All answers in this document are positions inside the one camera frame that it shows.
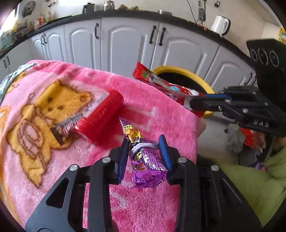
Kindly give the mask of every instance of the white cord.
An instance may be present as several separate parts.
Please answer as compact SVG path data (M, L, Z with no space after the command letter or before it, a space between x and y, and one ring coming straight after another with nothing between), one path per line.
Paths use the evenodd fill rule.
M153 148L154 150L158 149L158 146L154 143L139 143L131 149L129 156L132 157L139 149L143 147L150 147Z

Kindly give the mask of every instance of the red oval logo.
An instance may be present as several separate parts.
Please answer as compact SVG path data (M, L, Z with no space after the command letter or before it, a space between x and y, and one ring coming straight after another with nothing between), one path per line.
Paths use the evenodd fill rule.
M139 172L143 172L146 169L147 169L147 167L145 166L145 164L142 161L137 165L137 171L139 171Z

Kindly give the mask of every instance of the red bottle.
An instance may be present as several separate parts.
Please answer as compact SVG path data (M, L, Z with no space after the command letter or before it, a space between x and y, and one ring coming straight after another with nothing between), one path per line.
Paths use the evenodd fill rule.
M123 104L123 97L115 90L88 116L81 118L74 131L89 143L94 143L103 128Z

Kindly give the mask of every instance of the purple object on floor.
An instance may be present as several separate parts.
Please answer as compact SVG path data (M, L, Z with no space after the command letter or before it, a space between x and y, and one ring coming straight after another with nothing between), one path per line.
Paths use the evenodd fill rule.
M130 142L130 150L140 143L152 143L158 146L158 143L143 138L128 120L120 118L120 123L125 137ZM130 158L133 166L132 181L135 183L133 188L153 188L166 179L167 169L153 148L140 148Z

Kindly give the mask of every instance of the window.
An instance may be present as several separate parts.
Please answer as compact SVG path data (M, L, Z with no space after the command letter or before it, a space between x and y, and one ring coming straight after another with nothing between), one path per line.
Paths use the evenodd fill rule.
M15 10L12 10L12 12L8 15L8 17L4 21L2 27L0 28L0 36L3 34L3 32L12 29L15 21L17 20L17 17L15 17L15 15L16 15Z

